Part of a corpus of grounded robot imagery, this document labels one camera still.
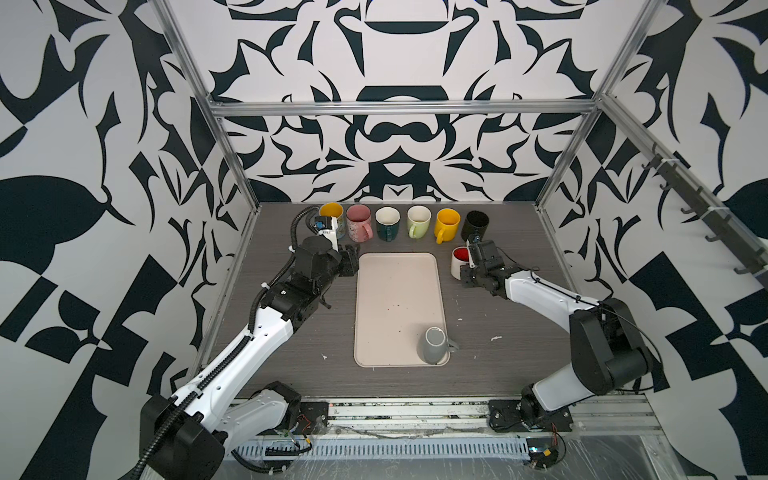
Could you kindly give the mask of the black mug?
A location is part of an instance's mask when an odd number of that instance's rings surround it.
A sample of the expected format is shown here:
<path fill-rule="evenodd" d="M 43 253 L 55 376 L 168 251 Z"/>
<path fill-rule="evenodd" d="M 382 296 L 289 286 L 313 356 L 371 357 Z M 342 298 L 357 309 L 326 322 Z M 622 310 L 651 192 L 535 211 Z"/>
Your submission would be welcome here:
<path fill-rule="evenodd" d="M 489 216 L 479 210 L 469 211 L 464 219 L 464 224 L 461 229 L 461 238 L 464 242 L 479 243 L 489 226 Z"/>

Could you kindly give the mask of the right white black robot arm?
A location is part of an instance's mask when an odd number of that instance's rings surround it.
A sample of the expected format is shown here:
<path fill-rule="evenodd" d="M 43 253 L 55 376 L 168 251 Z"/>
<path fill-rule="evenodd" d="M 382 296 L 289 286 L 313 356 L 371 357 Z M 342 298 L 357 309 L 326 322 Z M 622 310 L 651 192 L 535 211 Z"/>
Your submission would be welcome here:
<path fill-rule="evenodd" d="M 544 280 L 509 258 L 491 240 L 467 241 L 469 264 L 460 268 L 466 288 L 523 305 L 569 334 L 571 360 L 524 388 L 518 404 L 528 426 L 572 404 L 611 393 L 649 374 L 654 357 L 627 305 L 598 300 Z"/>

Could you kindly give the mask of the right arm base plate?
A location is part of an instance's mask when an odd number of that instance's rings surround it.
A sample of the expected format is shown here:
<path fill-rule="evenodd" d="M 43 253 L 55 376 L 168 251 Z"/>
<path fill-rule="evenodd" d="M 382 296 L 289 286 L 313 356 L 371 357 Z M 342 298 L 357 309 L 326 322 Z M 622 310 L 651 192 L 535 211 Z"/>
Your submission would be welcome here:
<path fill-rule="evenodd" d="M 488 426 L 497 433 L 570 432 L 572 420 L 567 408 L 546 411 L 530 398 L 488 402 Z"/>

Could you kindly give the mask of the pink ghost print mug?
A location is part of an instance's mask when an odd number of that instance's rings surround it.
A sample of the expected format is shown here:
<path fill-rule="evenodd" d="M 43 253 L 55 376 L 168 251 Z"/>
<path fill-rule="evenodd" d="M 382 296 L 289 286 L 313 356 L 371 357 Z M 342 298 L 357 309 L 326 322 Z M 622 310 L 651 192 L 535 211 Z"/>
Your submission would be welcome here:
<path fill-rule="evenodd" d="M 351 241 L 364 243 L 374 237 L 372 229 L 372 214 L 368 206 L 352 205 L 347 209 L 347 230 Z"/>

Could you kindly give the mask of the grey mug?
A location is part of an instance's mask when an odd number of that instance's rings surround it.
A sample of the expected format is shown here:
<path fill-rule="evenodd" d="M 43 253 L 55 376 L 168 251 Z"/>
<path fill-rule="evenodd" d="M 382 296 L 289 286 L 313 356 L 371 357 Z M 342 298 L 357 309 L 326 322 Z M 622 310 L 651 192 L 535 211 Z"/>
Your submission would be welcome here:
<path fill-rule="evenodd" d="M 459 345 L 438 326 L 429 327 L 424 332 L 419 346 L 420 358 L 431 366 L 444 365 L 449 361 L 450 355 L 458 350 Z"/>

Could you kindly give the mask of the white cream mug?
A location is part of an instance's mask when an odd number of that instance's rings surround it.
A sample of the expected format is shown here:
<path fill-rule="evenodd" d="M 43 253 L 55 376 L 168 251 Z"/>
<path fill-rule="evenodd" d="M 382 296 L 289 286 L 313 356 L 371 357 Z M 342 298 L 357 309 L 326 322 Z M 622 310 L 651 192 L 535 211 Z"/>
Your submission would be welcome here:
<path fill-rule="evenodd" d="M 466 246 L 459 246 L 452 250 L 450 273 L 454 279 L 461 280 L 461 269 L 469 264 L 469 260 L 470 254 Z"/>

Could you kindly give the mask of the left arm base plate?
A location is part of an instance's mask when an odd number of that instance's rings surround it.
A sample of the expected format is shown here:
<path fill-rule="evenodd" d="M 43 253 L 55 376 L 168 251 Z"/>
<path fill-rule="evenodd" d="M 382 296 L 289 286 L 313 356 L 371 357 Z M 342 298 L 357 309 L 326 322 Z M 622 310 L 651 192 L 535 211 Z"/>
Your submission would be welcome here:
<path fill-rule="evenodd" d="M 286 432 L 294 434 L 314 434 L 328 426 L 330 404 L 327 401 L 304 401 L 291 403 L 278 423 L 271 428 L 260 428 L 256 436 L 278 435 Z"/>

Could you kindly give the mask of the light green mug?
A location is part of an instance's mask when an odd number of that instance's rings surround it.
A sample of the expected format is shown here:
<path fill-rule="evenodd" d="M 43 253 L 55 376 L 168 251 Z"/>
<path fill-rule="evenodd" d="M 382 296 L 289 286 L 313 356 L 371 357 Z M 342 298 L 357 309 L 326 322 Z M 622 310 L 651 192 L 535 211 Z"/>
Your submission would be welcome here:
<path fill-rule="evenodd" d="M 429 230 L 431 217 L 431 211 L 426 206 L 414 205 L 410 207 L 407 212 L 408 236 L 411 239 L 423 238 Z"/>

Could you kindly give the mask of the dark green mug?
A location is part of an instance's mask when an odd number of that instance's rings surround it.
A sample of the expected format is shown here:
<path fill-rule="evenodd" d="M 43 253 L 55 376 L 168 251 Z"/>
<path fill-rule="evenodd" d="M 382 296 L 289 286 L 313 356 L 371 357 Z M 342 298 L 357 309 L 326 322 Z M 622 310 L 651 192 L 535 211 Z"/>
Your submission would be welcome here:
<path fill-rule="evenodd" d="M 392 242 L 399 232 L 400 212 L 394 207 L 381 207 L 375 213 L 376 233 L 380 240 Z"/>

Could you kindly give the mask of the blue butterfly mug yellow inside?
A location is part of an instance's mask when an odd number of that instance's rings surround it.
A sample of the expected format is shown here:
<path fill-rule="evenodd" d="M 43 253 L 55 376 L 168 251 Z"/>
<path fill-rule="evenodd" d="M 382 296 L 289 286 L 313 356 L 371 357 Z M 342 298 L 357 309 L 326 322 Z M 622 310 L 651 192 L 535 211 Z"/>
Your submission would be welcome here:
<path fill-rule="evenodd" d="M 326 203 L 320 207 L 319 213 L 336 220 L 336 238 L 338 241 L 343 240 L 346 235 L 344 207 L 340 203 Z"/>

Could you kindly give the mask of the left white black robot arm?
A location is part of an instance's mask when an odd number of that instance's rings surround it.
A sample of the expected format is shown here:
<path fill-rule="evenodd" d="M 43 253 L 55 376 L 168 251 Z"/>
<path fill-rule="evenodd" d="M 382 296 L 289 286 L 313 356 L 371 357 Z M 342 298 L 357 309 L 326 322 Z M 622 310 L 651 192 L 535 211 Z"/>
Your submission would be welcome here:
<path fill-rule="evenodd" d="M 248 323 L 196 377 L 170 397 L 155 395 L 141 410 L 137 463 L 126 473 L 141 479 L 153 471 L 163 479 L 210 479 L 224 457 L 252 437 L 289 430 L 301 396 L 272 382 L 255 398 L 232 404 L 265 361 L 325 304 L 339 277 L 359 270 L 360 248 L 338 247 L 324 236 L 305 238 L 285 268 L 263 285 Z"/>

